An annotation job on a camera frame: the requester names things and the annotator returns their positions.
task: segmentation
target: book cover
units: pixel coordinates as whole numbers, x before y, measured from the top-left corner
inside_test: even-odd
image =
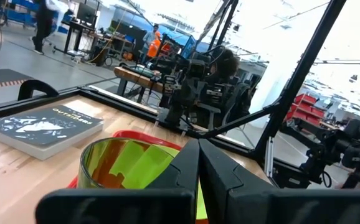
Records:
[[[101,121],[58,105],[0,118],[0,133],[34,146],[47,147],[74,137]]]

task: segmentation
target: book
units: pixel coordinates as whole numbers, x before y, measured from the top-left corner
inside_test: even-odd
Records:
[[[102,128],[103,120],[58,105],[0,118],[0,142],[45,160]]]

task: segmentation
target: orange vest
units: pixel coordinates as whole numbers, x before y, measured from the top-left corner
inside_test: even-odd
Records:
[[[147,56],[153,58],[156,57],[156,53],[158,53],[158,48],[161,45],[161,41],[158,39],[155,39],[152,41],[152,43],[149,45]]]

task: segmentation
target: gray floor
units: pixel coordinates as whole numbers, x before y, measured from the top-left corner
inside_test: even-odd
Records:
[[[28,40],[33,30],[25,30],[21,26],[10,26],[3,28],[3,44],[0,53],[0,69],[9,68],[35,79],[42,80],[52,85],[57,90],[65,88],[85,85],[88,83],[115,77],[112,69],[103,67],[94,67],[87,64],[73,63],[69,56],[60,52],[55,54],[52,47],[46,45],[44,47],[45,55],[34,53],[32,43]],[[65,35],[56,35],[51,41],[63,48]],[[119,79],[106,81],[96,84],[97,87],[103,89],[113,89],[113,86],[119,84]],[[128,89],[134,88],[132,84],[128,85]],[[0,103],[16,100],[19,85],[6,86],[0,88]],[[152,107],[158,104],[159,94],[152,94],[146,102],[148,96],[145,94],[143,103]],[[229,137],[242,141],[248,147],[254,147],[262,133],[261,129],[251,125],[246,125],[243,130],[233,129],[227,133]],[[306,161],[305,153],[307,148],[295,139],[278,133],[275,138],[275,157],[290,162],[294,165],[300,165]],[[327,167],[326,171],[332,176],[333,184],[346,180],[348,172],[336,167]],[[322,185],[313,184],[310,188],[324,188]]]

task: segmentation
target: black mat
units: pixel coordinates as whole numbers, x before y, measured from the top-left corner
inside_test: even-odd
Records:
[[[11,69],[0,69],[0,87],[20,85],[30,79],[33,78]]]

